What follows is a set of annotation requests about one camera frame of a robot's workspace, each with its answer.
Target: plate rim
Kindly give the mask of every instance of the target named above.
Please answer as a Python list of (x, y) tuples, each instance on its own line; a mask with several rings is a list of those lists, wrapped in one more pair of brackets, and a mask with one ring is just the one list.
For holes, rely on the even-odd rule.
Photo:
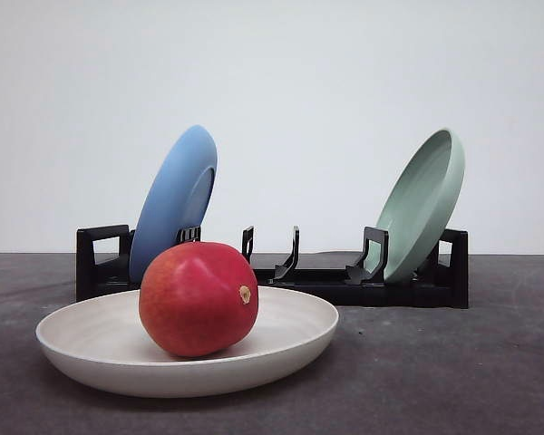
[(84, 357), (84, 356), (77, 355), (75, 353), (67, 352), (67, 351), (61, 349), (59, 346), (52, 345), (52, 344), (48, 343), (47, 340), (43, 337), (43, 335), (41, 333), (41, 330), (44, 327), (45, 323), (48, 322), (49, 318), (51, 318), (55, 314), (59, 314), (59, 313), (61, 313), (63, 311), (67, 311), (67, 310), (72, 310), (77, 305), (89, 304), (93, 300), (102, 299), (102, 298), (105, 298), (105, 297), (119, 297), (119, 296), (122, 296), (122, 295), (134, 295), (135, 293), (140, 292), (140, 289), (135, 289), (135, 290), (127, 291), (127, 292), (119, 292), (119, 293), (114, 293), (114, 294), (110, 294), (110, 295), (97, 296), (97, 297), (94, 297), (94, 298), (91, 298), (91, 299), (87, 299), (87, 300), (84, 300), (84, 301), (81, 301), (81, 302), (76, 302), (74, 304), (68, 304), (67, 306), (61, 307), (58, 310), (55, 310), (52, 313), (45, 316), (38, 323), (36, 328), (34, 329), (34, 333), (36, 335), (36, 338), (37, 338), (38, 342), (40, 343), (40, 345), (42, 345), (42, 347), (44, 347), (45, 349), (48, 349), (49, 351), (52, 351), (52, 352), (58, 353), (60, 355), (63, 355), (65, 357), (67, 357), (67, 358), (71, 358), (73, 360), (80, 360), (80, 361), (86, 361), (86, 362), (90, 362), (90, 363), (99, 363), (99, 364), (120, 365), (120, 366), (125, 366), (125, 367), (180, 367), (180, 366), (188, 366), (189, 367), (189, 366), (196, 366), (196, 365), (233, 363), (233, 362), (236, 362), (236, 361), (242, 361), (242, 360), (246, 360), (246, 359), (261, 358), (261, 357), (268, 356), (268, 355), (271, 355), (271, 354), (284, 353), (284, 352), (290, 351), (292, 349), (296, 349), (298, 347), (313, 343), (313, 342), (323, 338), (327, 334), (330, 334), (331, 331), (334, 331), (334, 329), (338, 325), (338, 321), (340, 320), (340, 314), (338, 313), (338, 310), (336, 309), (336, 307), (334, 305), (332, 305), (331, 303), (329, 303), (328, 301), (326, 301), (325, 299), (323, 299), (321, 297), (318, 297), (318, 296), (315, 296), (315, 295), (310, 295), (310, 294), (303, 293), (303, 292), (298, 292), (296, 290), (291, 290), (291, 289), (288, 289), (288, 288), (270, 287), (270, 286), (267, 286), (267, 285), (259, 286), (258, 291), (260, 291), (262, 288), (266, 288), (267, 290), (273, 290), (273, 291), (280, 290), (280, 291), (287, 292), (289, 294), (298, 294), (299, 296), (310, 297), (312, 299), (316, 299), (317, 302), (320, 302), (320, 303), (322, 303), (324, 305), (327, 305), (328, 307), (331, 308), (331, 311), (335, 315), (335, 319), (330, 324), (330, 326), (324, 328), (321, 333), (317, 333), (311, 338), (307, 338), (305, 340), (300, 340), (300, 341), (298, 341), (296, 343), (290, 344), (289, 346), (285, 346), (285, 347), (281, 347), (281, 348), (277, 348), (277, 349), (273, 349), (273, 350), (269, 350), (269, 351), (258, 352), (258, 353), (249, 353), (249, 354), (246, 354), (246, 355), (229, 356), (229, 357), (224, 357), (224, 358), (214, 358), (214, 359), (206, 359), (206, 360), (188, 360), (188, 361), (172, 361), (172, 362), (122, 362), (122, 361), (118, 361), (118, 360)]

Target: blue plate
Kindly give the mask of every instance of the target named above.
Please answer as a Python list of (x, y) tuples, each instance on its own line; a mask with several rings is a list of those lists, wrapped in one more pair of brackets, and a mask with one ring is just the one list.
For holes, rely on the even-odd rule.
[(137, 223), (129, 260), (132, 282), (141, 282), (153, 258), (174, 245), (180, 229), (201, 225), (217, 166), (216, 144), (199, 125), (185, 131), (173, 145)]

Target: black dish rack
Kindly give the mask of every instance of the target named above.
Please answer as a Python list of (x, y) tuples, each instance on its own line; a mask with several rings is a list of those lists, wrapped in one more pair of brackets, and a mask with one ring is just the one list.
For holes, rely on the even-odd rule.
[[(84, 228), (77, 231), (76, 300), (140, 288), (129, 279), (129, 255), (135, 231), (127, 225)], [(445, 229), (439, 242), (452, 245), (449, 264), (440, 261), (439, 242), (427, 259), (403, 285), (384, 282), (389, 235), (365, 227), (363, 251), (299, 253), (298, 227), (294, 227), (289, 255), (253, 253), (254, 228), (242, 234), (242, 255), (252, 266), (259, 285), (297, 290), (322, 297), (334, 305), (416, 306), (468, 308), (468, 233)], [(94, 242), (119, 238), (115, 258), (97, 263)], [(201, 227), (181, 229), (174, 246), (201, 240)], [(370, 242), (380, 246), (379, 264), (371, 273), (364, 267)]]

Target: plate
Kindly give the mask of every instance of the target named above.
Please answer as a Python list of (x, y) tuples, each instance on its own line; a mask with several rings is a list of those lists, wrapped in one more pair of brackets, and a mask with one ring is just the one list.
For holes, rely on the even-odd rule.
[[(455, 133), (439, 130), (415, 153), (395, 184), (376, 226), (389, 232), (387, 283), (412, 278), (450, 220), (465, 169), (463, 146)], [(380, 249), (369, 246), (364, 268), (373, 271)]]
[(199, 125), (186, 130), (173, 145), (137, 223), (129, 259), (133, 283), (140, 283), (153, 258), (174, 245), (180, 229), (201, 225), (217, 165), (216, 144)]
[(47, 315), (36, 337), (67, 376), (107, 392), (139, 397), (195, 397), (275, 381), (312, 362), (330, 343), (338, 312), (304, 293), (261, 286), (252, 331), (208, 357), (164, 352), (147, 335), (139, 290), (71, 304)]

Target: dish rack frame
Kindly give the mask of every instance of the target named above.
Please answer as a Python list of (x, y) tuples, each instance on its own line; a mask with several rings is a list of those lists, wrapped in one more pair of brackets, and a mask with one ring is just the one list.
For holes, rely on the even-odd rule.
[[(82, 228), (76, 233), (76, 301), (138, 289), (141, 283), (129, 278), (129, 255), (135, 230), (128, 225)], [(116, 257), (97, 263), (94, 242), (119, 238)], [(201, 240), (201, 227), (178, 231), (173, 245)], [(300, 230), (293, 229), (292, 250), (277, 265), (255, 266), (254, 227), (242, 233), (242, 256), (252, 265), (259, 285), (282, 287), (321, 297), (333, 305), (414, 306), (469, 308), (468, 233), (445, 229), (425, 261), (415, 270), (413, 278), (403, 284), (384, 281), (389, 255), (389, 234), (386, 230), (365, 227), (363, 250), (350, 265), (338, 268), (298, 267), (301, 257)], [(374, 271), (364, 269), (370, 246), (380, 246), (379, 263)], [(440, 259), (440, 242), (451, 244), (449, 264)], [(315, 256), (307, 254), (314, 263)]]

